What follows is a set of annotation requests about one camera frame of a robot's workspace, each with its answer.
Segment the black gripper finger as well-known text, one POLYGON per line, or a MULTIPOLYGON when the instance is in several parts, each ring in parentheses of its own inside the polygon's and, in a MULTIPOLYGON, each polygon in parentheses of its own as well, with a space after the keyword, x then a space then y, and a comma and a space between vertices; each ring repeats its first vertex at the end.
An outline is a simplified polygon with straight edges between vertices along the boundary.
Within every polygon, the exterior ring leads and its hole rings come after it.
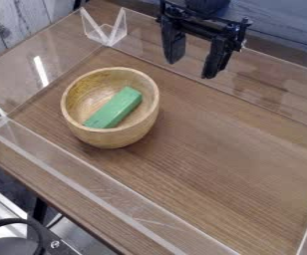
POLYGON ((165 59, 173 65, 185 54, 185 34, 166 23, 161 26, 161 39, 165 59))
POLYGON ((204 79, 213 79, 220 71, 226 67, 232 49, 228 40, 217 36, 210 43, 210 51, 205 58, 201 77, 204 79))

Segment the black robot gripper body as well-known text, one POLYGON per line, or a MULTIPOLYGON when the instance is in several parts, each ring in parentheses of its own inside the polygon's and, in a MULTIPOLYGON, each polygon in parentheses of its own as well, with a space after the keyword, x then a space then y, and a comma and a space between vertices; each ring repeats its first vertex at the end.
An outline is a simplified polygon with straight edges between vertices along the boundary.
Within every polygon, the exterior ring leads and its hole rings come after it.
POLYGON ((245 33, 252 21, 248 17, 230 20, 221 14, 230 0, 160 0, 157 21, 160 28, 170 23, 185 35, 212 42, 220 36, 228 40, 233 51, 245 44, 245 33))

